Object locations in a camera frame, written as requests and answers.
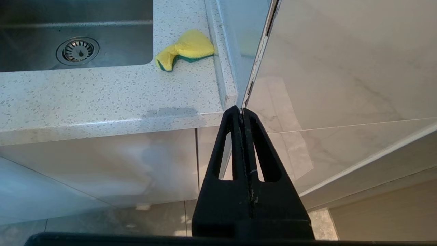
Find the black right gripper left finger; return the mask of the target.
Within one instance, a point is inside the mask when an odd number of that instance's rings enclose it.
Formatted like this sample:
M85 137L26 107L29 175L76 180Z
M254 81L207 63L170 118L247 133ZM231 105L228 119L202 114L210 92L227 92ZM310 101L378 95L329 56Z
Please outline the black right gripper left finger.
M231 137L233 180L219 178L226 137ZM194 237L236 237L238 226L250 217L250 195L244 160L239 107L226 110L203 178L192 219Z

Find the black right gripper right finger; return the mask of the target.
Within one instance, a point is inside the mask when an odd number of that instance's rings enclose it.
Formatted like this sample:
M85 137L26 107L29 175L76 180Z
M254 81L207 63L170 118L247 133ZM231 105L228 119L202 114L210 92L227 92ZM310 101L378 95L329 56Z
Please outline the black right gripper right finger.
M249 218L243 236L313 240L311 220L259 117L243 110L243 143Z

